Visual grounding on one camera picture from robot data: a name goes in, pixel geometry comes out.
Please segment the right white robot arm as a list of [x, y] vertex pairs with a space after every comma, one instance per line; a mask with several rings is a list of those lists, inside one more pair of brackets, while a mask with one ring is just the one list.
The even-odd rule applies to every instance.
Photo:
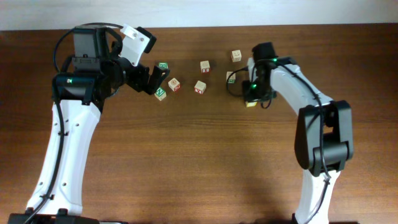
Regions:
[[299, 206], [293, 223], [328, 223], [337, 178], [354, 154], [349, 103], [335, 101], [318, 90], [292, 58], [249, 58], [248, 92], [255, 100], [281, 95], [297, 115], [294, 151], [303, 170]]

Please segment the green N block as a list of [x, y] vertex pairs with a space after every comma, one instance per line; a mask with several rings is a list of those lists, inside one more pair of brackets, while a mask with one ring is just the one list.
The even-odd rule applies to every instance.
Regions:
[[159, 101], [162, 101], [167, 96], [165, 90], [162, 87], [159, 87], [155, 91], [154, 95]]

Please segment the red shell picture block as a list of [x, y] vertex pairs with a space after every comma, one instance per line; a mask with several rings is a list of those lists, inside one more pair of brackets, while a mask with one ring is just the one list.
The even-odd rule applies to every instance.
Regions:
[[180, 82], [176, 78], [172, 78], [169, 82], [168, 85], [170, 89], [174, 92], [176, 92], [180, 88]]

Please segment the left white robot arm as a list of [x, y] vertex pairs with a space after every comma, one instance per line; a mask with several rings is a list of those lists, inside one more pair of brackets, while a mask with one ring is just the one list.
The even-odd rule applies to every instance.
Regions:
[[140, 63], [156, 42], [142, 27], [94, 22], [70, 34], [74, 53], [52, 80], [52, 130], [40, 177], [25, 212], [10, 214], [9, 223], [92, 223], [82, 216], [82, 186], [104, 102], [123, 85], [156, 94], [169, 75]]

